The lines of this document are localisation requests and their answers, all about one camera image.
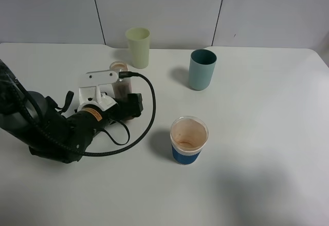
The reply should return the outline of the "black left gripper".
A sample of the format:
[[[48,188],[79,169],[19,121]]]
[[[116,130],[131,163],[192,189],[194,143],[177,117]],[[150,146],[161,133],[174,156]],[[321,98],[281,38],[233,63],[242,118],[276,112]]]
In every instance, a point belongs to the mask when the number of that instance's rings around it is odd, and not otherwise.
[[[115,99],[114,105],[107,110],[90,102],[67,118],[69,135],[96,135],[109,124],[136,118],[143,111],[142,95],[130,93],[127,99]]]

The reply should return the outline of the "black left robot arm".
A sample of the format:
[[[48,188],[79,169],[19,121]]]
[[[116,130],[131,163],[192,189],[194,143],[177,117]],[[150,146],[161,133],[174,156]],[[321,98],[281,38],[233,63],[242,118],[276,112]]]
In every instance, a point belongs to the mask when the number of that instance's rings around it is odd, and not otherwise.
[[[133,76],[124,70],[105,70],[83,75],[79,106],[66,117],[74,93],[68,91],[62,107],[49,96],[26,90],[10,68],[1,63],[1,128],[28,145],[31,154],[62,163],[90,156],[88,146],[111,124],[123,125],[139,117],[142,96],[126,89],[108,96],[102,85],[114,88]]]

